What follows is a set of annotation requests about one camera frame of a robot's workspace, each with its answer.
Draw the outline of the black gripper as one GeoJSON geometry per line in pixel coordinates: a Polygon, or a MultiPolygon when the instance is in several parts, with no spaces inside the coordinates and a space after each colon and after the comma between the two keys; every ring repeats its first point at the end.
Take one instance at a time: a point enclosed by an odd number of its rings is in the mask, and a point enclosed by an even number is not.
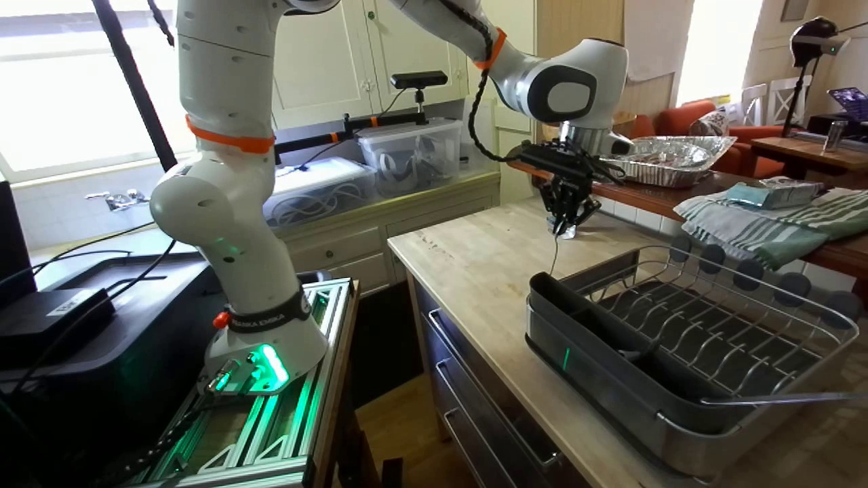
{"type": "Polygon", "coordinates": [[[531,143],[524,141],[507,152],[511,162],[524,162],[547,175],[547,183],[539,187],[545,204],[545,219],[554,237],[565,237],[569,227],[569,238],[579,238],[580,225],[600,211],[600,200],[589,199],[595,183],[616,185],[623,172],[606,162],[596,156],[589,156],[565,143],[531,143]]]}

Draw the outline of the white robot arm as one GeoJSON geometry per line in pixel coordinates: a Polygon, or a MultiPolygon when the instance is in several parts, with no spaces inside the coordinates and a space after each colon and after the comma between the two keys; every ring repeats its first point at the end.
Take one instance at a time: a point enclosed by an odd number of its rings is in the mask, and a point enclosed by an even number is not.
{"type": "MultiPolygon", "coordinates": [[[[199,158],[170,168],[150,211],[164,234],[193,244],[227,298],[204,377],[218,397],[268,397],[310,375],[329,339],[310,316],[288,246],[263,219],[273,192],[272,82],[277,24],[319,15],[338,0],[180,0],[180,97],[199,158]]],[[[431,36],[462,50],[489,76],[500,100],[535,123],[566,131],[543,150],[561,199],[557,225],[592,210],[595,172],[612,156],[612,111],[629,55],[616,42],[587,39],[557,57],[531,57],[494,28],[477,0],[390,0],[431,36]]]]}

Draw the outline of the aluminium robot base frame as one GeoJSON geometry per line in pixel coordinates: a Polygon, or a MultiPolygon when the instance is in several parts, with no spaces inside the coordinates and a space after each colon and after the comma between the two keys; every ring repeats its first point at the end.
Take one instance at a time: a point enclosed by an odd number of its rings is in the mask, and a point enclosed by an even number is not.
{"type": "Polygon", "coordinates": [[[273,394],[239,385],[235,373],[200,379],[158,443],[115,488],[326,488],[341,424],[355,280],[303,284],[329,351],[273,394]]]}

